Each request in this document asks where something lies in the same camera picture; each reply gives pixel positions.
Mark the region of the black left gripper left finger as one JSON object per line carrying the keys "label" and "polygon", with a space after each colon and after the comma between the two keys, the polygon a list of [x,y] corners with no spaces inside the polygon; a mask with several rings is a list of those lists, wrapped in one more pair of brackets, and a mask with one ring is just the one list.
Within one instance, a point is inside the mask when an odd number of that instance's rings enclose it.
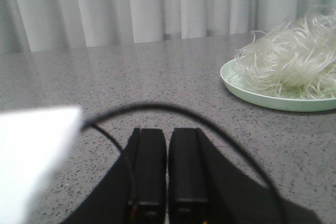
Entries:
{"label": "black left gripper left finger", "polygon": [[132,210],[129,172],[119,157],[64,223],[164,223],[166,142],[162,130],[134,129],[124,151],[134,172],[137,209]]}

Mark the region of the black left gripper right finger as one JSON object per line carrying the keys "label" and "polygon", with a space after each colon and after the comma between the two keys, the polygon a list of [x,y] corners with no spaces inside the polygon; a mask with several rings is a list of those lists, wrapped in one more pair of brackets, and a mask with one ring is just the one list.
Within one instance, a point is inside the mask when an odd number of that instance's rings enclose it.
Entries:
{"label": "black left gripper right finger", "polygon": [[169,147],[170,223],[279,223],[268,188],[233,165],[201,129],[175,129]]}

